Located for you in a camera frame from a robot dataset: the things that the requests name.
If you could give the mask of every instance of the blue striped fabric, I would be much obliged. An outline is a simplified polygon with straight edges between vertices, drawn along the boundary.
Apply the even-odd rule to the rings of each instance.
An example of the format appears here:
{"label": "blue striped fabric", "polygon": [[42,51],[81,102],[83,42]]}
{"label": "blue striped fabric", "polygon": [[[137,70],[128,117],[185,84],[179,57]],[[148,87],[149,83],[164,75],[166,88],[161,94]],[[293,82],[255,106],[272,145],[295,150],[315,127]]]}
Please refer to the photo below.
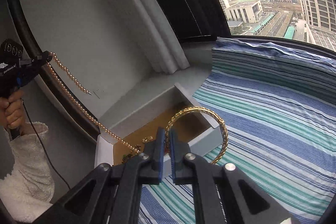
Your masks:
{"label": "blue striped fabric", "polygon": [[[334,61],[232,39],[212,52],[194,97],[226,121],[229,147],[218,164],[234,163],[301,223],[316,223],[336,193]],[[145,187],[139,223],[195,223],[191,186],[167,177]]]}

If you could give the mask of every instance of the ring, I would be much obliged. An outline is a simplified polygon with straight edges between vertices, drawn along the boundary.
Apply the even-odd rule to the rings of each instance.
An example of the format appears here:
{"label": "ring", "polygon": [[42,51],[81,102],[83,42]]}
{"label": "ring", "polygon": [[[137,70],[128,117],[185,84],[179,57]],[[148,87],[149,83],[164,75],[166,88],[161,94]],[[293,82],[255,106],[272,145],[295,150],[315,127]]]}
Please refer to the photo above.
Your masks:
{"label": "ring", "polygon": [[228,133],[227,133],[227,128],[225,126],[225,122],[224,120],[216,113],[213,112],[210,109],[207,109],[205,107],[200,107],[200,106],[193,106],[193,107],[187,107],[179,112],[177,112],[175,114],[174,117],[172,117],[172,119],[169,121],[166,130],[165,130],[165,143],[166,143],[166,149],[168,150],[168,153],[170,154],[169,151],[169,131],[172,128],[172,126],[174,125],[174,123],[182,116],[188,114],[188,113],[192,113],[192,112],[202,112],[204,114],[208,114],[209,116],[213,117],[216,122],[218,122],[219,124],[219,128],[220,128],[220,132],[222,134],[222,138],[223,138],[223,142],[222,142],[222,148],[220,150],[220,152],[218,153],[217,157],[211,162],[212,164],[216,164],[217,162],[219,162],[219,160],[223,157],[226,149],[227,149],[227,145],[228,145]]}

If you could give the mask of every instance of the white box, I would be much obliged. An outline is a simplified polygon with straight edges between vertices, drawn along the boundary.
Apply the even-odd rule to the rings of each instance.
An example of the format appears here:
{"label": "white box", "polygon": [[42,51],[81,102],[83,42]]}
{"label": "white box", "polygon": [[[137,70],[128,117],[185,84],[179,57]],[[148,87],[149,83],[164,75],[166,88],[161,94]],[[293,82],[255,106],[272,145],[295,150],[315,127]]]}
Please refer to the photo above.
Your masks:
{"label": "white box", "polygon": [[[124,138],[152,121],[166,109],[180,102],[184,102],[188,106],[199,106],[199,103],[180,84],[175,83],[174,86],[122,119],[110,130],[119,137]],[[191,140],[189,146],[192,153],[204,156],[222,143],[221,130],[212,117],[202,113],[195,113],[195,115],[200,119],[201,123],[207,125],[208,129]],[[113,164],[113,144],[117,142],[106,132],[103,132],[100,137],[97,142],[95,167],[106,159],[109,159],[109,164]],[[165,155],[163,161],[163,177],[167,177],[171,175],[169,155]]]}

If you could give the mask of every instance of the road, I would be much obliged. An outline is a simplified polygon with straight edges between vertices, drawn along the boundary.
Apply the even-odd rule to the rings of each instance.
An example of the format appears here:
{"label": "road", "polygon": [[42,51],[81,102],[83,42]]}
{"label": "road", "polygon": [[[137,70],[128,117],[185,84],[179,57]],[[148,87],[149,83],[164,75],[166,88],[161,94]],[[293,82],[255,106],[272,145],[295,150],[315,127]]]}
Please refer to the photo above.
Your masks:
{"label": "road", "polygon": [[296,24],[296,33],[294,35],[295,40],[303,41],[305,38],[305,23],[306,21],[303,19],[299,19]]}
{"label": "road", "polygon": [[287,13],[287,17],[284,20],[284,22],[283,22],[280,30],[278,31],[276,37],[284,37],[285,36],[287,28],[288,28],[288,25],[290,24],[290,21],[292,19],[292,16],[293,16],[293,12]]}
{"label": "road", "polygon": [[272,28],[267,32],[266,36],[267,37],[274,37],[277,35],[278,31],[280,30],[283,22],[285,21],[286,17],[287,17],[288,13],[282,13],[282,15],[280,16],[280,18],[278,18],[278,20],[276,22],[274,22],[274,20],[272,20],[269,24],[272,25]]}

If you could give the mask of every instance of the sleeve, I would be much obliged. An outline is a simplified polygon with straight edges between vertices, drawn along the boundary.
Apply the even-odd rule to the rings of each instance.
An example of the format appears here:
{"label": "sleeve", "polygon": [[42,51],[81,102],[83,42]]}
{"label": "sleeve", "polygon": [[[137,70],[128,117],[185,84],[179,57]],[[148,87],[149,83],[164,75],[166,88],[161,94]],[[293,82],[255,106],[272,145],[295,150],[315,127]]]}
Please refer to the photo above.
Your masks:
{"label": "sleeve", "polygon": [[[39,122],[34,127],[43,140],[48,127]],[[0,198],[16,221],[31,223],[51,206],[55,185],[42,145],[30,124],[24,133],[10,142],[15,163],[12,173],[0,180]]]}

